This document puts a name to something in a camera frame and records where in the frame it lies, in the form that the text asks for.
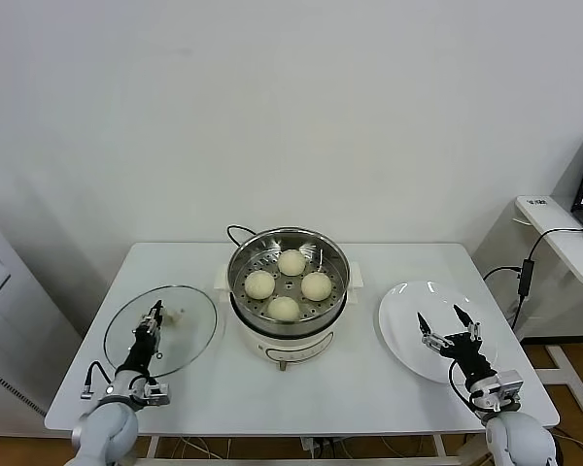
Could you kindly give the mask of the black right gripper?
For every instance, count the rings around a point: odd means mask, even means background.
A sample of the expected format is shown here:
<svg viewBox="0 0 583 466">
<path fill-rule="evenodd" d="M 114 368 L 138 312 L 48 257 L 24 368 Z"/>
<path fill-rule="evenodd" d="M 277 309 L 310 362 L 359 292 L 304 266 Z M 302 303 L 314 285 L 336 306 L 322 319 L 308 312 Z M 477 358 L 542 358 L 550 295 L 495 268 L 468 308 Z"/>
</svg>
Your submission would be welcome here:
<svg viewBox="0 0 583 466">
<path fill-rule="evenodd" d="M 431 350 L 440 350 L 443 357 L 453 359 L 465 377 L 465 384 L 476 384 L 483 379 L 494 376 L 494 370 L 487 358 L 480 352 L 480 323 L 474 321 L 461 307 L 453 308 L 465 331 L 441 337 L 431 331 L 424 317 L 417 313 L 422 333 L 422 343 Z"/>
</svg>

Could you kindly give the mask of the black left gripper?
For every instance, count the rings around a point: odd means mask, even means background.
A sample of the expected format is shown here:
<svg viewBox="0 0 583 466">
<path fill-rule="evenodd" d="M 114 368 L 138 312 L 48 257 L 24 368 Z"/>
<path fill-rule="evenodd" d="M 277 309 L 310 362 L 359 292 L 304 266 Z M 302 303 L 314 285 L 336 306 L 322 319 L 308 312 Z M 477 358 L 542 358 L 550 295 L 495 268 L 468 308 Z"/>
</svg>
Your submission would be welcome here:
<svg viewBox="0 0 583 466">
<path fill-rule="evenodd" d="M 163 302 L 157 300 L 147 315 L 142 316 L 134 329 L 135 341 L 128 356 L 122 363 L 122 369 L 139 374 L 150 373 L 150 363 L 157 353 L 159 331 L 163 322 Z"/>
</svg>

